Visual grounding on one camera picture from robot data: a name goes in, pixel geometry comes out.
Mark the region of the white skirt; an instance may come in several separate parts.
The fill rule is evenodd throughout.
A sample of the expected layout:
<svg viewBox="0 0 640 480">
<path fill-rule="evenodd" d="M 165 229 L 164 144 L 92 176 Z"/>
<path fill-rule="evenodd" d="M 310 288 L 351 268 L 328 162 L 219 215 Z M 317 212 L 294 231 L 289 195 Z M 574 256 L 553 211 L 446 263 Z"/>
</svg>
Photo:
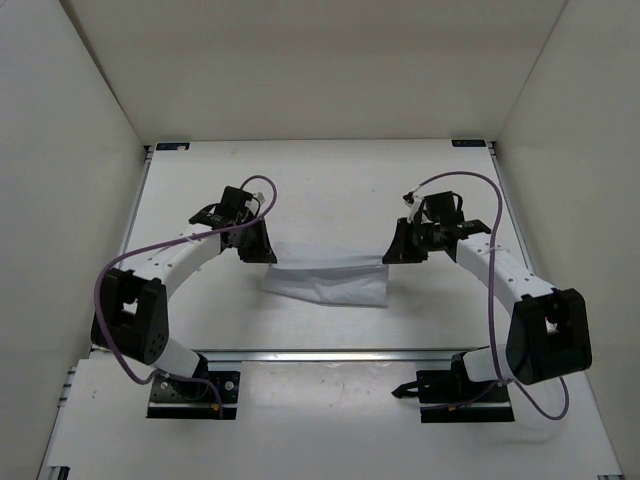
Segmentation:
<svg viewBox="0 0 640 480">
<path fill-rule="evenodd" d="M 271 265 L 263 289 L 325 306 L 384 308 L 389 267 L 376 255 L 287 258 Z"/>
</svg>

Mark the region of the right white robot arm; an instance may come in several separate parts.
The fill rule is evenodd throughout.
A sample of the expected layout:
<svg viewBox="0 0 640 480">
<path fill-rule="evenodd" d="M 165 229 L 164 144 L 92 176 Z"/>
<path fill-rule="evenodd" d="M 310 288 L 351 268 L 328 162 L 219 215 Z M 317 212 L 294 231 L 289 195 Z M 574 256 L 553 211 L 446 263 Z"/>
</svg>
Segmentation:
<svg viewBox="0 0 640 480">
<path fill-rule="evenodd" d="M 454 408 L 503 382 L 533 385 L 591 367 L 586 302 L 577 290 L 557 288 L 498 246 L 489 226 L 465 218 L 460 195 L 408 193 L 403 199 L 410 213 L 398 220 L 384 264 L 418 264 L 444 252 L 487 287 L 489 305 L 501 305 L 510 324 L 505 342 L 492 339 L 458 353 L 446 370 L 421 371 L 394 390 L 395 397 Z"/>
</svg>

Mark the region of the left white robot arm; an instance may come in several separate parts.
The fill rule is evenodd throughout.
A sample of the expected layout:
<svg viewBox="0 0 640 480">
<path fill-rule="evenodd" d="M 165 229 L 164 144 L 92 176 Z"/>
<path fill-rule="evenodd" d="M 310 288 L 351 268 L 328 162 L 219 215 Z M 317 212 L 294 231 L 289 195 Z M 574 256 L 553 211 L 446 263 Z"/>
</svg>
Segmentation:
<svg viewBox="0 0 640 480">
<path fill-rule="evenodd" d="M 109 267 L 94 291 L 99 303 L 91 342 L 160 371 L 185 397 L 203 395 L 209 385 L 206 359 L 171 338 L 169 299 L 227 250 L 235 249 L 245 263 L 275 264 L 265 222 L 272 207 L 245 185 L 227 186 L 221 200 L 192 215 L 176 239 L 136 251 L 143 263 L 128 270 Z"/>
</svg>

